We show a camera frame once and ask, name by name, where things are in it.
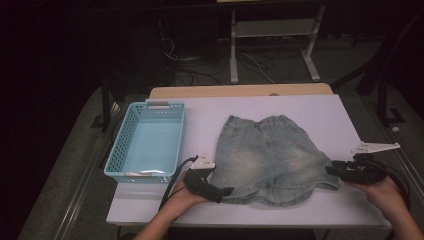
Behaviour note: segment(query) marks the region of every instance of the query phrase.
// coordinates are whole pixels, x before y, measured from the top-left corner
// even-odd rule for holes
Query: blue plastic basket
[[[104,173],[117,182],[167,183],[180,159],[183,102],[138,102],[128,107]]]

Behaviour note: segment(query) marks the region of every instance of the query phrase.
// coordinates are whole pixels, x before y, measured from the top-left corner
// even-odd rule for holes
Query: denim shorts
[[[288,207],[309,198],[315,187],[339,188],[337,177],[325,171],[330,159],[284,115],[260,122],[230,116],[218,139],[215,164],[211,184],[234,187],[224,203]]]

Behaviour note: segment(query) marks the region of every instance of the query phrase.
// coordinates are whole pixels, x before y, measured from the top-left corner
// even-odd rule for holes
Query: shorts waistband
[[[279,116],[270,116],[267,118],[262,119],[259,122],[255,122],[250,119],[243,119],[237,116],[230,115],[227,119],[226,124],[233,124],[233,125],[261,125],[261,124],[273,124],[273,123],[288,123],[292,122],[292,120],[285,115],[279,115]]]

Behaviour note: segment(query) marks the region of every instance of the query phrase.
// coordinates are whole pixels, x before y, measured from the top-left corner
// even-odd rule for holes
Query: black cable
[[[400,190],[400,195],[401,195],[403,201],[405,202],[406,208],[408,209],[408,211],[410,211],[411,210],[410,188],[409,188],[409,184],[408,184],[408,181],[406,180],[405,176],[403,176],[403,174],[400,171],[398,171],[397,169],[390,167],[390,166],[387,166],[387,165],[383,165],[383,167],[382,167],[382,166],[375,164],[373,162],[367,162],[367,164],[370,164],[370,165],[382,170],[393,180],[393,182],[396,184],[396,186]],[[399,180],[399,178],[394,173],[391,173],[390,171],[388,171],[386,168],[389,168],[390,170],[396,172],[402,178],[402,180],[405,182],[406,188],[402,184],[402,182]],[[392,239],[395,239],[395,233],[394,233],[393,230],[389,233],[389,235],[387,235],[385,240],[392,240]]]
[[[242,56],[242,58],[239,58],[240,61],[238,61],[238,62],[240,63],[241,66],[243,66],[248,71],[251,71],[251,72],[254,72],[254,73],[262,73],[261,71],[256,71],[254,69],[257,69],[259,67],[259,68],[262,69],[263,72],[267,72],[267,71],[275,68],[275,61],[273,61],[273,60],[272,60],[273,66],[269,67],[269,66],[264,64],[268,61],[259,62],[256,59],[254,59],[253,57],[251,57],[250,55],[243,53],[243,52],[237,52],[236,54]],[[250,69],[245,64],[251,65],[254,68]]]
[[[326,240],[327,239],[327,237],[328,237],[328,235],[330,234],[330,229],[327,229],[326,231],[325,231],[325,233],[324,233],[324,236],[322,237],[322,239],[321,240]]]
[[[294,66],[297,64],[299,58],[295,58],[295,60],[293,61],[293,64],[290,66],[290,70],[287,73],[287,78],[291,77],[291,74],[293,72]]]
[[[176,190],[175,192],[173,192],[171,195],[169,195],[168,199],[170,199],[170,198],[171,198],[172,196],[174,196],[177,192],[179,192],[179,191],[183,190],[184,188],[186,188],[186,187],[184,186],[184,187],[182,187],[182,188],[180,188],[180,189]]]
[[[203,55],[198,57],[181,58],[178,60],[178,64],[184,67],[204,67],[215,63],[216,57]]]
[[[190,86],[193,86],[194,85],[194,81],[197,82],[197,85],[202,85],[202,84],[200,84],[199,76],[194,75],[192,73],[190,73],[190,74],[192,76]]]
[[[195,80],[195,78],[197,78],[197,76],[194,76],[192,73],[188,73],[189,75],[188,76],[177,76],[177,75],[175,75],[175,80],[179,80],[180,82],[182,82],[183,83],[183,85],[184,86],[193,86],[193,84],[194,84],[194,80]],[[190,81],[190,83],[186,83],[184,80],[183,80],[183,78],[185,78],[185,77],[191,77],[191,81]]]
[[[271,69],[274,69],[275,68],[275,66],[276,66],[276,64],[275,64],[275,61],[274,61],[274,59],[272,59],[272,58],[266,58],[265,60],[263,60],[263,61],[258,61],[257,59],[255,59],[255,58],[253,58],[252,56],[250,56],[250,55],[252,55],[252,54],[246,54],[246,53],[240,53],[241,55],[243,55],[243,57],[245,58],[245,59],[249,59],[249,61],[247,61],[247,63],[249,64],[249,65],[251,65],[251,66],[255,66],[255,67],[257,67],[257,66],[260,66],[262,69],[264,69],[264,70],[266,70],[266,71],[268,71],[268,70],[271,70]],[[271,66],[267,66],[265,63],[268,63],[268,62],[271,62],[272,63],[272,65]]]
[[[265,59],[269,59],[269,60],[290,59],[290,58],[294,58],[294,57],[297,57],[298,55],[300,55],[301,52],[302,52],[301,50],[302,49],[305,49],[307,47],[306,46],[306,44],[307,44],[306,42],[302,42],[302,41],[300,41],[300,42],[304,46],[301,47],[300,49],[296,50],[296,53],[295,54],[292,54],[292,55],[289,55],[289,56],[277,57],[280,53],[282,53],[283,51],[286,51],[286,49],[287,49],[286,46],[279,47],[278,50],[273,54],[273,56],[268,56],[268,55],[264,54],[262,50],[259,50],[258,49],[258,46],[257,45],[254,45],[254,51],[250,51],[250,52],[253,53],[253,54],[255,54],[255,55],[257,55],[257,56],[259,56],[259,57],[262,57],[262,58],[265,58]]]
[[[228,65],[228,59],[225,61],[225,64],[224,64],[224,66],[219,70],[219,71],[217,71],[217,72],[213,72],[213,73],[201,73],[201,72],[197,72],[197,71],[195,71],[195,70],[190,70],[190,71],[193,71],[193,72],[195,72],[195,73],[198,73],[198,74],[203,74],[203,75],[216,75],[216,74],[220,74],[220,73],[222,73],[222,72],[224,72],[225,71],[225,69],[227,68],[227,65]]]
[[[195,162],[198,158],[199,158],[199,156],[196,155],[196,157],[186,159],[183,163],[180,164],[180,166],[178,166],[178,168],[175,170],[174,175],[171,178],[171,181],[169,181],[169,184],[168,184],[168,187],[165,190],[165,193],[163,194],[162,201],[161,201],[160,206],[159,206],[159,210],[168,201],[169,193],[171,192],[172,188],[174,187],[175,181],[177,180],[178,175],[180,175],[180,172],[183,169],[184,165],[186,165],[188,162]]]
[[[187,73],[193,73],[193,74],[198,74],[198,75],[206,76],[206,77],[209,77],[209,78],[213,79],[219,85],[222,85],[222,83],[216,77],[212,76],[212,74],[201,73],[201,72],[198,72],[198,71],[194,71],[194,70],[187,69],[187,68],[181,68],[181,67],[178,68],[177,70],[183,71],[183,72],[187,72]]]
[[[116,233],[116,239],[119,240],[121,238],[121,226],[118,227],[118,232]]]

